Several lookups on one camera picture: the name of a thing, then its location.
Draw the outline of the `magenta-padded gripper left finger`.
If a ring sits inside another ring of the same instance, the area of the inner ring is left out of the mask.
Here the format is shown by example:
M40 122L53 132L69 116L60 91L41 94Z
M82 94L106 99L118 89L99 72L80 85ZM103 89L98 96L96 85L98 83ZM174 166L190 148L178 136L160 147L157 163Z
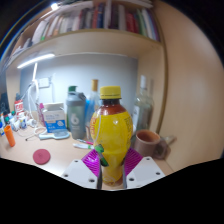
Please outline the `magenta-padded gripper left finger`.
M101 189L102 171L97 151L93 149L82 159L74 159L61 177L84 188Z

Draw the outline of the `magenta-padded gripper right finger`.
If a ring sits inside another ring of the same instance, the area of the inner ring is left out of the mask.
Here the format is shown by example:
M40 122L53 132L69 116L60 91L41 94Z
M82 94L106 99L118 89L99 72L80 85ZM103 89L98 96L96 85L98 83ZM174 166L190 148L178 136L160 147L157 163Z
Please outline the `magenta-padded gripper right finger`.
M123 163L123 186L125 189L140 188L163 178L165 174L152 157L143 157L130 148Z

